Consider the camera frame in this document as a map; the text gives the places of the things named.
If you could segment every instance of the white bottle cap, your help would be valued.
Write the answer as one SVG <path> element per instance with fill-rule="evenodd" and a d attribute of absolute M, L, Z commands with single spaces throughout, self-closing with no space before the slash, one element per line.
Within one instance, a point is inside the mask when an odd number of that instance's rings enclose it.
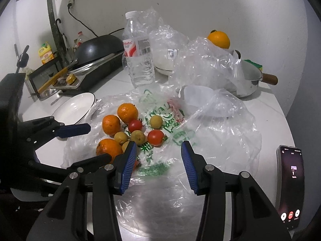
<path fill-rule="evenodd" d="M 131 12 L 127 12 L 125 14 L 125 17 L 127 20 L 130 18 L 133 18 L 133 17 L 138 17 L 138 16 L 139 16 L 139 12 L 137 12 L 137 11 L 131 11 Z"/>

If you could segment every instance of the round table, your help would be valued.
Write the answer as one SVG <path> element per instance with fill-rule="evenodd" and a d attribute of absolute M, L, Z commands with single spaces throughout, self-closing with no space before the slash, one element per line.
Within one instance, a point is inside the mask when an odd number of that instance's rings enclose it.
<path fill-rule="evenodd" d="M 166 81 L 166 76 L 157 73 L 156 81 L 163 83 Z M 97 99 L 100 99 L 107 95 L 116 95 L 128 92 L 133 88 L 128 71 L 119 69 L 99 82 L 99 84 L 92 88 L 91 92 L 95 94 Z M 51 116 L 61 104 L 70 98 L 61 96 L 57 102 L 51 105 L 57 97 L 59 97 L 59 95 L 56 93 L 44 101 L 37 100 L 25 111 L 25 113 L 23 113 L 23 121 Z M 257 91 L 243 99 L 243 101 L 248 110 L 256 118 L 257 130 L 262 135 L 262 149 L 259 157 L 259 167 L 254 178 L 268 196 L 272 204 L 275 204 L 277 189 L 276 149 L 280 145 L 294 146 L 292 134 L 281 107 L 267 84 L 260 83 Z M 60 167 L 63 162 L 65 145 L 66 140 L 54 138 L 37 149 L 36 154 L 38 159 L 43 164 Z M 30 200 L 30 196 L 27 198 L 27 194 L 23 195 L 21 192 L 14 192 L 14 194 L 16 196 L 19 195 L 19 199 Z M 90 221 L 92 215 L 90 211 L 88 211 L 87 218 L 88 230 L 92 232 L 92 222 Z M 148 237 L 133 234 L 122 227 L 120 227 L 120 232 L 124 241 L 150 240 Z M 196 233 L 193 237 L 186 237 L 185 241 L 194 241 L 195 237 Z"/>

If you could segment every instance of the wall socket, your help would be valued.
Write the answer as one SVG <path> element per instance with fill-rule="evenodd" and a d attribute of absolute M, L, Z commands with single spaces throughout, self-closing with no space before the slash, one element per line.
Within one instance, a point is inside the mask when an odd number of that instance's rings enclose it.
<path fill-rule="evenodd" d="M 68 4 L 70 4 L 70 3 L 71 3 L 70 8 L 72 8 L 75 5 L 75 0 L 69 0 Z"/>

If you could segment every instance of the yellow bottle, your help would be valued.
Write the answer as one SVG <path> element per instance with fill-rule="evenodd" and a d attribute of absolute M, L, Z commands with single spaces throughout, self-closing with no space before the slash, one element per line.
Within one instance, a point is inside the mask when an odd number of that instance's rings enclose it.
<path fill-rule="evenodd" d="M 42 64 L 45 64 L 45 63 L 51 61 L 55 57 L 52 53 L 51 47 L 48 44 L 48 42 L 41 45 L 41 48 L 39 49 L 38 54 L 39 54 L 39 57 L 42 61 Z"/>

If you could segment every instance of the smartphone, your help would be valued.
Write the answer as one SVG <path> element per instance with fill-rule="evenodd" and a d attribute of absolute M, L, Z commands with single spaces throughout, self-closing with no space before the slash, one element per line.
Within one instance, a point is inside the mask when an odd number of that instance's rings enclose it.
<path fill-rule="evenodd" d="M 278 187 L 276 209 L 291 231 L 299 226 L 304 199 L 304 168 L 302 152 L 298 148 L 279 146 Z"/>

